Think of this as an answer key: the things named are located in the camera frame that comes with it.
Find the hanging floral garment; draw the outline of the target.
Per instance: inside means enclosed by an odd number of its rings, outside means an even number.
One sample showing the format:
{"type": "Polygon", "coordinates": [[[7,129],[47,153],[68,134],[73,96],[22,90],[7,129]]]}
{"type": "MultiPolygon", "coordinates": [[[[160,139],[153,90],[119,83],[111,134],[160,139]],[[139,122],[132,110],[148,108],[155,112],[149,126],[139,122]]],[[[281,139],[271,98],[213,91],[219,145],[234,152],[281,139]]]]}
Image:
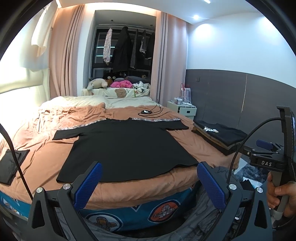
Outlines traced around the hanging floral garment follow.
{"type": "Polygon", "coordinates": [[[106,34],[104,49],[103,49],[103,61],[106,65],[110,63],[111,40],[112,40],[112,28],[109,28],[106,34]]]}

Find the white hanging cloth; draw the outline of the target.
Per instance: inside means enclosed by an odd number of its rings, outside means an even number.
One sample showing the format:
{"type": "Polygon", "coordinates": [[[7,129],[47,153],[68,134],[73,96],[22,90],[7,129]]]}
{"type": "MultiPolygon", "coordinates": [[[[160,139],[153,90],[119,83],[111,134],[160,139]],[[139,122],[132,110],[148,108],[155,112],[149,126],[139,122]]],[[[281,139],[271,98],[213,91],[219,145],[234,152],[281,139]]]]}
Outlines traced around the white hanging cloth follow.
{"type": "Polygon", "coordinates": [[[44,7],[42,14],[38,19],[31,38],[31,45],[37,48],[37,57],[43,55],[46,51],[49,33],[52,27],[56,10],[57,4],[55,1],[52,1],[44,7]]]}

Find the black t-shirt with patterned trim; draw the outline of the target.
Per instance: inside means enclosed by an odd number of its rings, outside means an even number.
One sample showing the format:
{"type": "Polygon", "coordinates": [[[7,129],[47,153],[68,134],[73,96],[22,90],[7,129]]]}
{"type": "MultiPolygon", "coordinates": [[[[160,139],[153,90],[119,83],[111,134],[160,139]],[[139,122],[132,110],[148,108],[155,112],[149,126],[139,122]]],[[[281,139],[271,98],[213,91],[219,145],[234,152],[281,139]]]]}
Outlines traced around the black t-shirt with patterned trim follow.
{"type": "Polygon", "coordinates": [[[56,181],[71,183],[93,162],[102,164],[101,182],[144,180],[197,160],[171,135],[188,127],[178,118],[105,119],[57,130],[55,141],[76,138],[56,181]]]}

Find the pink curtain left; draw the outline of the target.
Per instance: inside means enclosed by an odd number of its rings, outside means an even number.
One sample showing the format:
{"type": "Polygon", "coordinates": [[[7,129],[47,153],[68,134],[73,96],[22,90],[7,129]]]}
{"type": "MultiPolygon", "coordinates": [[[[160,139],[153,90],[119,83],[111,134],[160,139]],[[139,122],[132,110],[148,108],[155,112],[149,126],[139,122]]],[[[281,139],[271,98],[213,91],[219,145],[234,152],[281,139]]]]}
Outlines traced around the pink curtain left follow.
{"type": "Polygon", "coordinates": [[[49,51],[50,97],[77,94],[78,45],[85,5],[62,8],[56,14],[49,51]]]}

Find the pink curtain right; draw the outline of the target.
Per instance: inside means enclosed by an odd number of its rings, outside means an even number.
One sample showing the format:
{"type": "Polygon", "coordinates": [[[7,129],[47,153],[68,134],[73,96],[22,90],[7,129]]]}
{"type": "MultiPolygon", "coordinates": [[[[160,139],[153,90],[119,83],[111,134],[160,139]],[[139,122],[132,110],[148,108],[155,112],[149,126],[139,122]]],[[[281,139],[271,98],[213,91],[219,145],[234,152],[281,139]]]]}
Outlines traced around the pink curtain right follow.
{"type": "Polygon", "coordinates": [[[158,12],[150,97],[163,106],[179,96],[181,85],[185,83],[187,47],[187,23],[165,12],[158,12]]]}

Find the hanging black coat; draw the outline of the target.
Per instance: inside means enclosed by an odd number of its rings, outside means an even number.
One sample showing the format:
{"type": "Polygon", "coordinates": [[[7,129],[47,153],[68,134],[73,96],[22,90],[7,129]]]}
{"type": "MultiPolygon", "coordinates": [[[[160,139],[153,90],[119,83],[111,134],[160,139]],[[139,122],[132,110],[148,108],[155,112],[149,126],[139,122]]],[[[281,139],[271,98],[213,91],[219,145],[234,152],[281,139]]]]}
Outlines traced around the hanging black coat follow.
{"type": "Polygon", "coordinates": [[[114,72],[127,71],[130,67],[132,55],[132,40],[128,32],[128,27],[122,28],[118,41],[113,51],[111,63],[114,72]]]}

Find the black folded garment at left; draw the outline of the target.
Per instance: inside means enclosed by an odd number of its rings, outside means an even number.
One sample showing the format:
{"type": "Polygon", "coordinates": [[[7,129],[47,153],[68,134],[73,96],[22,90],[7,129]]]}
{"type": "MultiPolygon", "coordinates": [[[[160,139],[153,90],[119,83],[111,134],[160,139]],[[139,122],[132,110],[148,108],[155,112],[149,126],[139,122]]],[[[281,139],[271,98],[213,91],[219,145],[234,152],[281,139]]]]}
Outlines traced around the black folded garment at left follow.
{"type": "MultiPolygon", "coordinates": [[[[29,151],[30,150],[24,150],[24,151],[15,150],[16,159],[19,165],[21,165],[24,162],[29,151]]],[[[13,159],[12,152],[9,149],[7,149],[6,153],[3,155],[0,161],[0,183],[10,186],[13,181],[13,178],[16,176],[17,170],[18,169],[13,159]]]]}

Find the brown fleece blanket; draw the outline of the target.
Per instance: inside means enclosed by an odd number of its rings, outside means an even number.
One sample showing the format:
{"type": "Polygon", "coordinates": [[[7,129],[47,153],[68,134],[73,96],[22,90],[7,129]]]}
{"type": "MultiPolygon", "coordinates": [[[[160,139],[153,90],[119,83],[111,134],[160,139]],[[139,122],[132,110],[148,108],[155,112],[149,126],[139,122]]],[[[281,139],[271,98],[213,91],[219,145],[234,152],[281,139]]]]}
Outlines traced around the brown fleece blanket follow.
{"type": "Polygon", "coordinates": [[[100,162],[103,174],[90,197],[93,210],[132,207],[189,189],[196,166],[238,166],[193,133],[193,121],[167,108],[155,117],[140,116],[143,106],[41,108],[15,133],[16,150],[28,151],[7,196],[31,203],[38,187],[55,190],[100,162]]]}

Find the stack of folded clothes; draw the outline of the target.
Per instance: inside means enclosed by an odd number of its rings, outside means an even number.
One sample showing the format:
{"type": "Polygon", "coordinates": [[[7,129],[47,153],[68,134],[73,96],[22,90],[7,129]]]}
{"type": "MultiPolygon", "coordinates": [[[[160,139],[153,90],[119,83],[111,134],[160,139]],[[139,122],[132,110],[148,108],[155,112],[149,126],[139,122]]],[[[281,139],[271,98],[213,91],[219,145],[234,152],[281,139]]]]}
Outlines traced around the stack of folded clothes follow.
{"type": "Polygon", "coordinates": [[[202,120],[193,123],[192,132],[202,137],[225,156],[237,151],[247,134],[239,129],[202,120]]]}

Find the pink curtain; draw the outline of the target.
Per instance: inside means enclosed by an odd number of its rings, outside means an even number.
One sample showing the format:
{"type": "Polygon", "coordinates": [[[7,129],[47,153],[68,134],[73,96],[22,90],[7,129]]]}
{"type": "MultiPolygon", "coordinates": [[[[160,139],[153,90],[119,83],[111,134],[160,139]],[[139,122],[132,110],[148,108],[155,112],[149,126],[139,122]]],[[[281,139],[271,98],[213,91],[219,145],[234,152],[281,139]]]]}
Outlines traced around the pink curtain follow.
{"type": "Polygon", "coordinates": [[[163,106],[179,96],[181,85],[185,83],[187,47],[187,23],[165,12],[158,12],[150,97],[163,106]]]}
{"type": "Polygon", "coordinates": [[[50,97],[77,94],[78,45],[85,5],[62,8],[56,14],[49,51],[50,97]]]}

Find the cream bear print bedding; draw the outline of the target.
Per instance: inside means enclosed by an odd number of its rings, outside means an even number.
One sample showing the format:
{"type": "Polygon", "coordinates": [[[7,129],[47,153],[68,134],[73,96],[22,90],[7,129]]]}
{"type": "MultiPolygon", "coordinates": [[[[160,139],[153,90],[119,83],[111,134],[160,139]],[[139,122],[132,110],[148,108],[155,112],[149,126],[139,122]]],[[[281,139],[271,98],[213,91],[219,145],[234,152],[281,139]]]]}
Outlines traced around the cream bear print bedding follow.
{"type": "Polygon", "coordinates": [[[133,84],[133,88],[98,88],[88,91],[82,90],[82,96],[93,96],[105,102],[106,108],[125,108],[128,106],[154,105],[150,98],[150,85],[138,82],[133,84]]]}

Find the beige plush toy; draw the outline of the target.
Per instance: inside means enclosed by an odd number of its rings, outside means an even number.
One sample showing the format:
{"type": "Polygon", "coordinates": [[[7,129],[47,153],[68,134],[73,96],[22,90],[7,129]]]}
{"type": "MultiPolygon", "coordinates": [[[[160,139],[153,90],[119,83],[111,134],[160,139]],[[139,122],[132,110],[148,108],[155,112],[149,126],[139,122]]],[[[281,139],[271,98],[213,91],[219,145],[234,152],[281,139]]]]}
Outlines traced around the beige plush toy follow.
{"type": "Polygon", "coordinates": [[[102,78],[96,78],[89,82],[87,90],[91,91],[93,89],[107,88],[107,87],[108,87],[108,82],[106,80],[102,78]]]}

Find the blue patterned bed sheet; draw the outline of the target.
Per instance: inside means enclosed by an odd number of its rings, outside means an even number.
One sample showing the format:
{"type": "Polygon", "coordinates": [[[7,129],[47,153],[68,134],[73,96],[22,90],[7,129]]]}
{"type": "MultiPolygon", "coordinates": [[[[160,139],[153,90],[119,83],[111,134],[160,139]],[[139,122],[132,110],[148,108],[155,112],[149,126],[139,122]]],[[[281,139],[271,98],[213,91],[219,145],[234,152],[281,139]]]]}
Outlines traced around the blue patterned bed sheet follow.
{"type": "Polygon", "coordinates": [[[117,209],[79,211],[91,224],[109,232],[139,230],[164,223],[190,208],[194,191],[189,188],[162,200],[150,201],[141,205],[117,209]]]}

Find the pink plush toy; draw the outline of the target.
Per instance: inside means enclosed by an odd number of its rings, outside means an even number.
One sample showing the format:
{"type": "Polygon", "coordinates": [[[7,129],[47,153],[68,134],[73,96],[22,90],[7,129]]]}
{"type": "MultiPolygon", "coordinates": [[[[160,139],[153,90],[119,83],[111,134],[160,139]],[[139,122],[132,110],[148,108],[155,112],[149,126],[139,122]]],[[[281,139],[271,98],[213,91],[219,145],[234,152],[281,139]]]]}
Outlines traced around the pink plush toy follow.
{"type": "Polygon", "coordinates": [[[133,88],[133,84],[128,80],[115,81],[111,84],[111,88],[133,88]]]}

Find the cream padded headboard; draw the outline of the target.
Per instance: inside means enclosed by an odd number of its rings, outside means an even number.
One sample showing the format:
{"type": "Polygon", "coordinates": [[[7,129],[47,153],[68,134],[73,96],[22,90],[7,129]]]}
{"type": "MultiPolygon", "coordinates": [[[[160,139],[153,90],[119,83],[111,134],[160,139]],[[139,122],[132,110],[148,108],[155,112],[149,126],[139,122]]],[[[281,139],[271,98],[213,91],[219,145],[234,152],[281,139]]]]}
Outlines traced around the cream padded headboard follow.
{"type": "Polygon", "coordinates": [[[15,82],[1,84],[1,125],[10,137],[50,100],[49,76],[48,68],[23,68],[15,82]]]}

